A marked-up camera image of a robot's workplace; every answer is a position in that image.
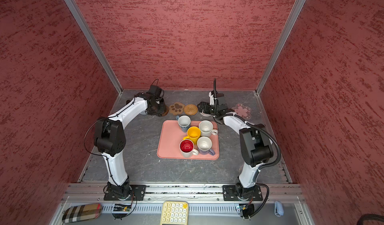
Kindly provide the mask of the white mug purple handle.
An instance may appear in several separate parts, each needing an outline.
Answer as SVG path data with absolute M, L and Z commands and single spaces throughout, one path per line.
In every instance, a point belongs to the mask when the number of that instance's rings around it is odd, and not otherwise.
M 216 154 L 213 150 L 213 143 L 208 137 L 200 137 L 197 141 L 197 146 L 200 155 L 214 156 Z

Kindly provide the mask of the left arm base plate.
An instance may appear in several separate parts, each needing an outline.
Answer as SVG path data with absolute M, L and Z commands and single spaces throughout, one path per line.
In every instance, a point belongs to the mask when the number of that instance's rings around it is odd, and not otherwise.
M 122 201 L 128 202 L 136 199 L 137 201 L 142 201 L 146 193 L 146 185 L 130 185 L 130 191 L 126 197 L 118 195 L 112 190 L 112 188 L 106 186 L 104 188 L 104 201 Z

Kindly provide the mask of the pink plastic tray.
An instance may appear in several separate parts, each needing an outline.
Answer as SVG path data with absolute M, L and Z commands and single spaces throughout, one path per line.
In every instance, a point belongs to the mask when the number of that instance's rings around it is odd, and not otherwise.
M 176 120 L 166 120 L 162 126 L 162 132 L 159 140 L 157 155 L 163 159 L 187 159 L 187 160 L 217 160 L 220 156 L 219 137 L 211 135 L 213 150 L 216 153 L 212 155 L 192 155 L 190 158 L 183 157 L 180 152 L 180 142 L 187 134 L 183 133 Z

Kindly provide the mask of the red interior white mug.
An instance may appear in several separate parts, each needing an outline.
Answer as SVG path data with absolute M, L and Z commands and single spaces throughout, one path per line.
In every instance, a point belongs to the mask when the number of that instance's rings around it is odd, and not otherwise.
M 192 156 L 199 155 L 199 151 L 195 149 L 194 143 L 189 139 L 181 141 L 179 149 L 183 158 L 190 158 Z

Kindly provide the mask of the dark brown round coaster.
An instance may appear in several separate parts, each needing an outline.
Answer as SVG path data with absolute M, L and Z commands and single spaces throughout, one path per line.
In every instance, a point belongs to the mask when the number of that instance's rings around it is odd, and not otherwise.
M 169 113 L 169 108 L 166 106 L 165 111 L 162 113 L 162 117 L 165 117 Z

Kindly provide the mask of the woven tan round coaster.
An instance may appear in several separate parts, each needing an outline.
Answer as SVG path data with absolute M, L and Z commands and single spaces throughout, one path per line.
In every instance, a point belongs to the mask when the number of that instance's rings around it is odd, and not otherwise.
M 193 104 L 186 105 L 184 107 L 184 113 L 188 116 L 193 116 L 198 113 L 198 107 Z

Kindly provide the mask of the aluminium front rail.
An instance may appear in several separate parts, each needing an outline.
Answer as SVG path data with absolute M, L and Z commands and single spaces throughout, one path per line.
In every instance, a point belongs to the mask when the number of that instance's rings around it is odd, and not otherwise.
M 144 199 L 140 202 L 154 203 L 166 200 L 187 201 L 191 203 L 219 203 L 237 202 L 224 201 L 223 185 L 226 184 L 181 184 L 181 183 L 139 183 L 146 185 Z M 105 183 L 73 183 L 65 191 L 62 202 L 97 202 L 104 200 Z M 284 204 L 305 203 L 301 186 L 298 184 L 269 184 L 270 188 L 268 203 L 280 201 Z M 263 198 L 267 191 L 261 188 Z

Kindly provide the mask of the plaid glasses case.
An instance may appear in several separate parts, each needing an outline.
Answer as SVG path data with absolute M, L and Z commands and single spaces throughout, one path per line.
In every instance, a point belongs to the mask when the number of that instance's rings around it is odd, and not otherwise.
M 96 219 L 100 216 L 101 212 L 101 204 L 88 204 L 70 207 L 64 212 L 62 222 L 64 224 L 68 224 Z

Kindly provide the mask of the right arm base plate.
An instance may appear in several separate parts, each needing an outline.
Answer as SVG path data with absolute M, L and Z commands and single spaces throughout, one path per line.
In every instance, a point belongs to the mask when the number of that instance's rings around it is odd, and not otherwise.
M 240 183 L 235 185 L 223 185 L 224 201 L 262 201 L 263 196 L 260 186 L 243 188 Z

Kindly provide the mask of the light blue patterned mug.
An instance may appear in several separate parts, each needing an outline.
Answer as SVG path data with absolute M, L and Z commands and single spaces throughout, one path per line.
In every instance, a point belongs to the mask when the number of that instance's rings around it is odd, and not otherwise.
M 176 116 L 178 125 L 183 133 L 187 133 L 188 129 L 191 127 L 191 118 L 188 116 Z

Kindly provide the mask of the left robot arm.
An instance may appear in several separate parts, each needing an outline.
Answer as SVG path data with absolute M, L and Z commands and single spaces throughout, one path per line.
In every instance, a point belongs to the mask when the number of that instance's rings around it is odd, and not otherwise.
M 104 157 L 109 174 L 107 192 L 124 200 L 131 194 L 129 176 L 123 161 L 126 126 L 139 114 L 163 117 L 168 113 L 163 98 L 139 93 L 129 103 L 95 123 L 94 146 Z

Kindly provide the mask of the pink flower coaster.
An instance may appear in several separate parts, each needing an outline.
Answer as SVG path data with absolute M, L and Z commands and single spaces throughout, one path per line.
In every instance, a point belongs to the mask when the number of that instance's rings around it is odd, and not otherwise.
M 249 120 L 252 115 L 252 109 L 250 107 L 247 107 L 243 104 L 236 104 L 232 109 L 242 118 Z

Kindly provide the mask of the light blue small device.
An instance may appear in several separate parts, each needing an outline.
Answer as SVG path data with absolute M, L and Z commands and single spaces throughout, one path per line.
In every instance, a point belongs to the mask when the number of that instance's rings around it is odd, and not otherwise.
M 280 201 L 275 201 L 274 205 L 275 205 L 275 208 L 274 208 L 275 216 L 277 217 L 283 216 L 285 213 L 283 204 Z

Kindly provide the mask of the brown paw print coaster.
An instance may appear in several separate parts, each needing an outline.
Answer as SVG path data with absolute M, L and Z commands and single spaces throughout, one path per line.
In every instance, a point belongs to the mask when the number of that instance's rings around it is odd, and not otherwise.
M 174 104 L 169 106 L 169 112 L 173 116 L 181 115 L 184 112 L 185 105 L 180 102 L 175 102 Z

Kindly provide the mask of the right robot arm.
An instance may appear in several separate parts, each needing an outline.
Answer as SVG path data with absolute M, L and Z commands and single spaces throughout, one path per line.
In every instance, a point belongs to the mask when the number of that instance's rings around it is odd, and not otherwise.
M 274 156 L 272 140 L 268 136 L 265 126 L 246 121 L 226 106 L 219 110 L 215 105 L 200 102 L 197 107 L 199 112 L 213 115 L 239 134 L 241 154 L 245 164 L 239 175 L 238 187 L 241 192 L 253 188 L 256 185 L 260 168 Z

